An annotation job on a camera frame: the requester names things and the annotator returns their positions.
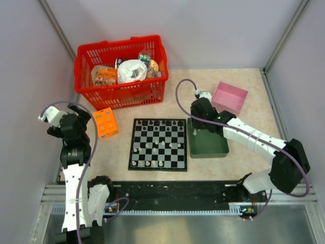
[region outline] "chessboard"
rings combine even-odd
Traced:
[[[186,120],[135,118],[128,169],[187,171]]]

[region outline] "red shopping basket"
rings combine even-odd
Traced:
[[[138,58],[143,49],[150,50],[152,59],[159,65],[161,77],[111,86],[93,85],[91,70],[94,66],[114,67],[117,58]],[[169,76],[166,52],[158,35],[81,45],[78,47],[74,74],[76,92],[82,94],[97,110],[162,102]]]

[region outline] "pink box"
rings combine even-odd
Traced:
[[[218,112],[224,110],[239,115],[247,97],[248,91],[220,82],[217,90],[212,95],[211,104]]]

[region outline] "marble table surface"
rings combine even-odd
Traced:
[[[227,180],[240,179],[270,165],[245,146],[228,140],[230,152],[220,159],[192,159],[188,155],[187,172],[129,171],[128,161],[134,118],[187,118],[175,100],[175,87],[184,78],[192,79],[200,90],[213,93],[220,81],[248,90],[239,118],[273,137],[279,132],[259,69],[189,69],[170,70],[162,103],[113,110],[119,133],[99,140],[91,161],[89,179],[108,175],[112,180]],[[193,86],[183,83],[179,91],[181,104],[189,111],[194,101]],[[80,103],[95,112],[83,96]],[[87,134],[94,142],[94,126],[88,123]]]

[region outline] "white wall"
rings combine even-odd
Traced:
[[[0,242],[25,244],[61,144],[37,117],[75,98],[73,62],[36,0],[2,1],[0,33]]]
[[[325,213],[325,1],[312,0],[274,66],[270,83],[290,138],[304,145]]]
[[[81,44],[159,34],[170,68],[264,67],[301,0],[47,0]]]

